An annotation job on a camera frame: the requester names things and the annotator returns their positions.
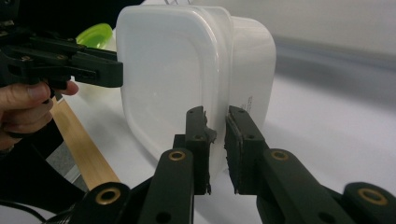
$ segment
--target translucent plastic container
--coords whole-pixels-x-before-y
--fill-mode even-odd
[[[124,65],[122,105],[135,137],[157,159],[185,132],[186,112],[202,105],[218,137],[212,177],[225,164],[228,105],[244,107],[259,128],[274,77],[273,38],[260,23],[222,7],[133,6],[117,21]]]

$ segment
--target human hand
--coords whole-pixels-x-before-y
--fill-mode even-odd
[[[78,92],[76,83],[67,82],[61,94],[73,95]],[[0,150],[8,149],[19,141],[7,133],[35,133],[51,120],[53,102],[49,100],[50,88],[44,82],[35,85],[13,84],[0,88]]]

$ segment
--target table surface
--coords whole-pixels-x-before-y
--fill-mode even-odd
[[[364,181],[396,195],[396,69],[373,60],[277,46],[266,121],[270,147],[300,159],[322,185],[342,192]],[[120,89],[78,84],[65,100],[120,181],[130,188],[151,177],[156,159],[124,118]],[[255,197],[233,194],[228,171],[211,180],[212,195],[195,197],[194,223],[261,223]]]

